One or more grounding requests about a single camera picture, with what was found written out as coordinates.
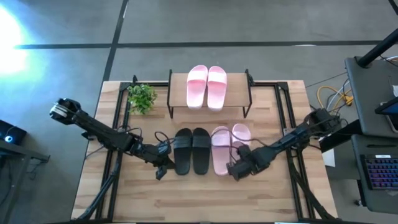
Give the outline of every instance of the black slipper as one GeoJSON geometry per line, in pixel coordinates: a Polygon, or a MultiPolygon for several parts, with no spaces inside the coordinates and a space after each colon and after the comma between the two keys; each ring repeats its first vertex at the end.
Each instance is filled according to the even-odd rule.
{"type": "Polygon", "coordinates": [[[183,128],[175,134],[174,141],[174,163],[175,172],[178,175],[189,173],[192,153],[192,132],[183,128]]]}
{"type": "Polygon", "coordinates": [[[192,161],[196,174],[206,174],[209,169],[211,139],[203,128],[195,128],[192,134],[192,161]]]}

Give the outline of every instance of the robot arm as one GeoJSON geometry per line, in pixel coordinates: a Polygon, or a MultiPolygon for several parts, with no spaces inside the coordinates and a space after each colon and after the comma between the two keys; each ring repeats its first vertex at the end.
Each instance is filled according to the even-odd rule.
{"type": "Polygon", "coordinates": [[[294,131],[270,146],[258,147],[253,151],[247,145],[240,146],[238,148],[240,159],[236,163],[227,164],[228,172],[235,180],[247,177],[249,174],[256,175],[268,168],[278,153],[290,147],[302,150],[308,146],[311,136],[319,133],[329,134],[338,127],[339,123],[338,117],[331,116],[327,110],[315,110],[294,131]]]}
{"type": "Polygon", "coordinates": [[[50,110],[50,117],[65,125],[75,124],[85,132],[85,138],[96,136],[97,140],[107,149],[122,151],[130,156],[136,156],[157,167],[156,179],[160,180],[167,169],[174,169],[175,164],[168,154],[171,146],[168,141],[154,146],[143,144],[143,138],[133,133],[120,133],[97,121],[81,109],[79,102],[71,99],[59,99],[50,110]]]}

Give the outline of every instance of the blue light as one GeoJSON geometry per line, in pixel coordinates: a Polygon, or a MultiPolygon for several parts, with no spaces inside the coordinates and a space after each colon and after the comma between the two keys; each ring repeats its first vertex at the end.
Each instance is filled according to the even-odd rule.
{"type": "Polygon", "coordinates": [[[6,137],[4,138],[4,140],[5,140],[6,142],[12,142],[13,138],[12,138],[12,136],[6,136],[6,137]]]}

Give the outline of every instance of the shoe rack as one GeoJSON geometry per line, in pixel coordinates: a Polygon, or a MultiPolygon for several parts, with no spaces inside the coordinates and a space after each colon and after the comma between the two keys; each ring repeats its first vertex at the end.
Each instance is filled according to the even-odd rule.
{"type": "MultiPolygon", "coordinates": [[[[169,88],[167,90],[167,107],[170,118],[173,119],[174,108],[188,108],[187,106],[187,77],[188,73],[169,72],[169,88]]],[[[224,107],[242,107],[243,118],[249,114],[252,105],[251,86],[252,77],[249,70],[244,73],[227,73],[227,89],[224,107]]],[[[203,106],[200,110],[207,109],[207,90],[203,99],[203,106]]]]}

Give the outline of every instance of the green plant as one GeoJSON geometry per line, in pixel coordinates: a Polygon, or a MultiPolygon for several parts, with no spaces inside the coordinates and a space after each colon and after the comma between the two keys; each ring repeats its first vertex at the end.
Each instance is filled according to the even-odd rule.
{"type": "Polygon", "coordinates": [[[130,113],[147,114],[153,108],[157,94],[151,86],[141,84],[127,89],[130,93],[127,98],[131,104],[130,113]]]}

